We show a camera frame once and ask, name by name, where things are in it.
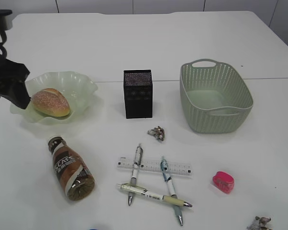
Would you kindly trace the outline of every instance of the pen tip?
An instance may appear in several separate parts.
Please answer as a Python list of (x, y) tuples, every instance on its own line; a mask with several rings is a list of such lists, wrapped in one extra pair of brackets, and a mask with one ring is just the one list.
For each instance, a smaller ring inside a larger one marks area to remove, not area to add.
[(193, 205), (188, 203), (188, 202), (184, 202), (183, 205), (186, 206), (186, 207), (193, 207)]
[(128, 196), (128, 205), (130, 206), (130, 205), (131, 205), (131, 203), (132, 203), (132, 196), (131, 196), (131, 195), (129, 195), (129, 196)]
[(178, 220), (179, 220), (179, 224), (182, 226), (183, 225), (182, 216), (178, 216)]

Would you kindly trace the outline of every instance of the small figurine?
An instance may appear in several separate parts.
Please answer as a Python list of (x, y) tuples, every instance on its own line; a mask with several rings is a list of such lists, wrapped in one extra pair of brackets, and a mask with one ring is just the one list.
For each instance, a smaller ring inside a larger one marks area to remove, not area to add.
[(247, 227), (248, 230), (272, 230), (266, 227), (266, 224), (271, 221), (271, 218), (255, 217), (253, 223)]
[(157, 128), (150, 129), (147, 132), (149, 135), (154, 136), (156, 140), (164, 141), (165, 134), (164, 129), (158, 126)]

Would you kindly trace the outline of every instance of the blue pen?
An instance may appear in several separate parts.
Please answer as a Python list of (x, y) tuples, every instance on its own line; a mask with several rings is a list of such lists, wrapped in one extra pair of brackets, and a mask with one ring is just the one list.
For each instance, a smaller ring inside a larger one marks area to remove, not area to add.
[[(177, 199), (177, 195), (176, 195), (176, 192), (175, 192), (175, 188), (174, 188), (174, 184), (173, 184), (173, 181), (172, 181), (172, 177), (168, 173), (168, 163), (167, 163), (167, 160), (164, 158), (164, 156), (161, 159), (161, 170), (162, 170), (162, 173), (163, 173), (164, 181), (168, 185), (169, 195), (171, 197)], [(182, 226), (183, 225), (183, 220), (182, 220), (181, 208), (179, 206), (177, 206), (177, 205), (173, 205), (173, 208), (174, 208), (174, 211), (175, 211), (175, 215), (177, 216), (177, 219), (179, 221), (179, 224)]]

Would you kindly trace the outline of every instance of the pink pencil sharpener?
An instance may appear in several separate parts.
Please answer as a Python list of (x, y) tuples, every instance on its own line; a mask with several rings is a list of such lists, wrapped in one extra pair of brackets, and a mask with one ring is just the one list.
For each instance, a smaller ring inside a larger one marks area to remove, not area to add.
[(218, 189), (227, 194), (233, 190), (235, 184), (234, 178), (226, 172), (217, 172), (212, 181)]

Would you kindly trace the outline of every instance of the bread roll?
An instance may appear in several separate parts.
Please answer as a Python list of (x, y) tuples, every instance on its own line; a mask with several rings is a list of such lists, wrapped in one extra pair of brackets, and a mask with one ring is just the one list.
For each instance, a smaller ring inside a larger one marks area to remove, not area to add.
[(66, 98), (57, 90), (43, 89), (31, 98), (33, 107), (44, 114), (62, 117), (70, 113), (70, 108)]

